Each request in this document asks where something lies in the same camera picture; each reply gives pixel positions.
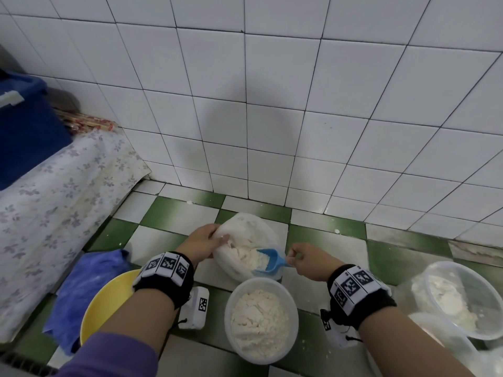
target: purple sleeve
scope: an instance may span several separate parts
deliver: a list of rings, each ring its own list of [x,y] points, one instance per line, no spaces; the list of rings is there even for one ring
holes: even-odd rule
[[[124,335],[93,334],[58,377],[155,377],[157,355],[147,344]]]

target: blue scoop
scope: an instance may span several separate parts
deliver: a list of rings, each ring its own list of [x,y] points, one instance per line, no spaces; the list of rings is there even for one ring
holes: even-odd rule
[[[263,272],[264,274],[272,275],[278,272],[278,269],[280,267],[292,267],[289,264],[287,264],[283,258],[280,257],[278,251],[276,251],[275,249],[260,249],[257,251],[269,256],[269,262],[267,264],[266,269],[257,271]]]

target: person's right hand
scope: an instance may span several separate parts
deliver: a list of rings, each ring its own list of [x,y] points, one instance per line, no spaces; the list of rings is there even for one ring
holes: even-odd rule
[[[294,243],[286,262],[297,269],[299,275],[316,281],[327,281],[344,262],[310,243]]]

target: wristband with qr markers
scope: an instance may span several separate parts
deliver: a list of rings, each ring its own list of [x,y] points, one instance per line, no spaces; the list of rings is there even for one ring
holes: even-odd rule
[[[334,322],[355,329],[374,312],[396,307],[391,289],[370,271],[354,264],[339,267],[330,276],[330,313]]]
[[[164,292],[177,309],[189,301],[193,284],[194,267],[190,259],[178,252],[166,252],[152,257],[140,269],[133,281],[133,289]]]

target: person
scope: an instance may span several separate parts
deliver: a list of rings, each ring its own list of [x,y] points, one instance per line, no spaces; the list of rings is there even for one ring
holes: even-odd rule
[[[195,268],[227,242],[227,236],[212,238],[218,226],[210,224],[198,228],[176,253],[166,254],[190,260],[189,268]],[[338,269],[347,268],[341,260],[308,243],[293,244],[286,260],[299,275],[319,282],[327,282]],[[186,273],[190,279],[189,291],[193,282],[190,272],[189,269]],[[162,287],[159,281],[149,283],[145,288],[136,287],[135,293],[85,342],[73,359],[60,368],[58,377],[156,375],[157,361],[176,309],[183,300],[188,300],[188,296],[180,301],[179,295],[173,294],[177,287],[171,282],[161,281]],[[385,377],[473,376],[393,304],[377,309],[360,321],[360,337]]]

